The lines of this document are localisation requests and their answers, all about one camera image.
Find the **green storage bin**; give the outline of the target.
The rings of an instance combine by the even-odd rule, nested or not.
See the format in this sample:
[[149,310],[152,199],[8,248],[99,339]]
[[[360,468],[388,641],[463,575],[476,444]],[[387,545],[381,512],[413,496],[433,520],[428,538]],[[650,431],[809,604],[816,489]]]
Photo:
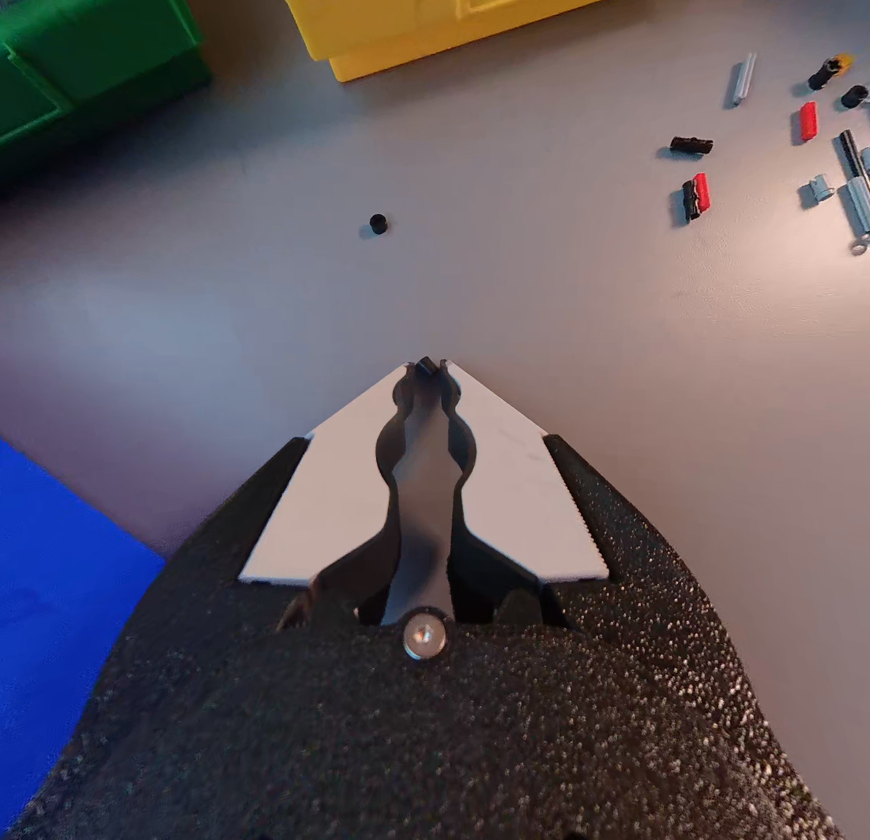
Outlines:
[[211,80],[187,0],[21,0],[1,12],[2,186]]

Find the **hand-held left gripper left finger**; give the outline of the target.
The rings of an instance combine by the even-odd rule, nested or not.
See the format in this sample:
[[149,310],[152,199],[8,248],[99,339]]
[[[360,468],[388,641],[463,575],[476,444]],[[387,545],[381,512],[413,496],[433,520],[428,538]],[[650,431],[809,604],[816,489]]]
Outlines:
[[240,582],[309,585],[385,526],[390,491],[376,445],[399,415],[395,395],[410,368],[397,367],[305,436],[306,450]]

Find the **blue storage bin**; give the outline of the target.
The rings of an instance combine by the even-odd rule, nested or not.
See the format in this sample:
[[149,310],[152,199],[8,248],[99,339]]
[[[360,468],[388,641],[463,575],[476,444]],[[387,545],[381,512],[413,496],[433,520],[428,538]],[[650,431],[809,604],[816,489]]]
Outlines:
[[1,829],[68,743],[164,560],[1,443]]

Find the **pile of black brick parts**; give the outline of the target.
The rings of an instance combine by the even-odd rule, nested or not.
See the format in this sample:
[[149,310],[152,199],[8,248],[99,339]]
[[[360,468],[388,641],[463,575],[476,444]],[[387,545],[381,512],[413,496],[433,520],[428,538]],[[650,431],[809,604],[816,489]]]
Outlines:
[[[725,108],[740,107],[747,100],[752,89],[757,60],[756,52],[751,52],[734,68]],[[793,137],[797,144],[806,145],[820,134],[820,109],[813,95],[833,80],[848,73],[853,64],[852,54],[837,53],[825,59],[821,66],[799,85],[799,95],[803,97],[803,101],[793,122]],[[801,190],[811,206],[818,206],[832,199],[837,193],[842,193],[845,196],[846,207],[853,216],[857,234],[852,252],[855,255],[865,254],[868,252],[869,237],[869,149],[859,147],[854,131],[849,128],[839,133],[832,142],[841,159],[845,177],[844,186],[835,188],[824,174],[816,174]],[[711,154],[712,149],[711,139],[679,135],[672,138],[667,147],[671,157],[690,159],[701,159]],[[682,219],[686,223],[696,221],[711,209],[712,194],[705,172],[698,172],[683,183],[680,189],[680,202]]]

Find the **yellow storage bin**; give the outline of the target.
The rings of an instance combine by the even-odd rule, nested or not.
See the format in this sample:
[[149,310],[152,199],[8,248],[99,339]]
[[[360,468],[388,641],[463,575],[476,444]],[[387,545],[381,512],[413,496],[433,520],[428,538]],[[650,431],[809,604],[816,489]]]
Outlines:
[[350,82],[603,0],[285,0],[310,57]]

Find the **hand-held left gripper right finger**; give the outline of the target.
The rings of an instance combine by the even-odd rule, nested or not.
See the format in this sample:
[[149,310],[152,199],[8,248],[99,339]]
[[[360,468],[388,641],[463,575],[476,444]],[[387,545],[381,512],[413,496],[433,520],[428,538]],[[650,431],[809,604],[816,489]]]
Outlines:
[[608,568],[545,443],[546,432],[455,362],[455,414],[471,433],[460,490],[474,538],[542,583],[605,580]]

